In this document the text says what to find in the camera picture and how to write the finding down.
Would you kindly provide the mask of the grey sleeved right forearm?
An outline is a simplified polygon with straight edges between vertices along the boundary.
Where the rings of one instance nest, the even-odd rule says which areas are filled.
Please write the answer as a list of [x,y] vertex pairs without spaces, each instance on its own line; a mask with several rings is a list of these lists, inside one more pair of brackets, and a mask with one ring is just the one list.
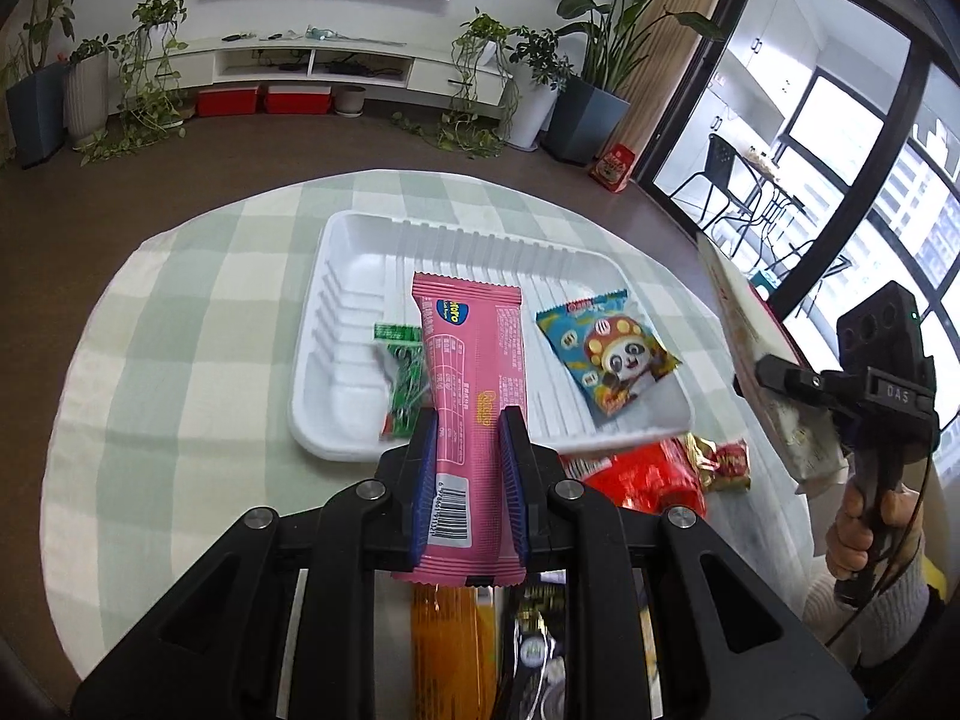
[[903,650],[921,628],[931,596],[935,595],[924,577],[923,556],[915,557],[903,574],[859,610],[859,616],[828,645],[856,612],[853,606],[839,603],[835,583],[825,557],[816,557],[802,621],[846,667],[875,667]]

